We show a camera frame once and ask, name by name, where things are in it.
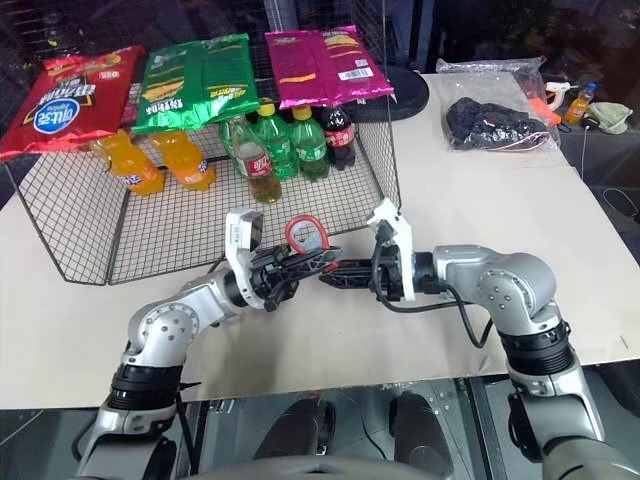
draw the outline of white tabletop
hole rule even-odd
[[[640,357],[640,269],[575,171],[558,151],[449,151],[436,92],[451,78],[427,80],[427,108],[393,125],[415,249],[476,243],[538,255],[556,274],[581,360]],[[0,408],[98,405],[130,316],[206,271],[75,285],[60,278],[15,197],[0,212],[0,232]],[[332,242],[345,258],[369,257],[373,248],[367,230]],[[486,313],[470,313],[480,330]],[[205,399],[504,371],[495,333],[476,350],[453,309],[398,315],[369,292],[307,280],[277,312],[250,311],[198,338],[183,378],[203,382],[189,399]]]

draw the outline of bottle cap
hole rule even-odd
[[[307,118],[311,118],[311,107],[308,105],[293,107],[293,118],[296,120],[306,120]]]
[[[260,99],[260,108],[258,108],[258,115],[261,117],[270,117],[276,113],[276,107],[273,105],[273,100],[267,97]]]

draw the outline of green chip bag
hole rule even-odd
[[[134,133],[194,130],[260,106],[246,33],[149,55]]]

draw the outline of purple chip bag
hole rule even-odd
[[[362,45],[354,25],[322,32],[322,37],[339,79],[336,90],[329,96],[330,105],[393,93],[393,87]]]
[[[316,60],[323,56],[324,43],[319,32],[292,30],[267,33],[266,37],[280,94],[280,108],[326,105],[329,97],[320,72],[323,66],[330,65],[330,61],[326,54],[324,62]]]
[[[280,108],[340,105],[393,93],[356,27],[267,33]]]

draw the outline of green soda bottle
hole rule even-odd
[[[280,180],[295,177],[298,174],[298,162],[293,156],[289,125],[276,113],[276,107],[270,98],[262,98],[258,109],[258,123],[253,131],[262,141]]]
[[[296,123],[291,132],[291,143],[300,161],[300,171],[312,182],[328,177],[327,143],[322,127],[311,118],[311,107],[293,107],[293,118]]]
[[[242,162],[239,162],[236,158],[236,155],[233,151],[233,142],[231,140],[231,130],[229,129],[229,120],[223,120],[220,122],[218,127],[218,135],[220,137],[220,141],[222,142],[222,146],[224,147],[224,151],[229,155],[229,160],[231,160],[231,164],[233,165],[233,169],[236,173],[242,175],[243,177],[247,176],[247,171],[244,168]]]

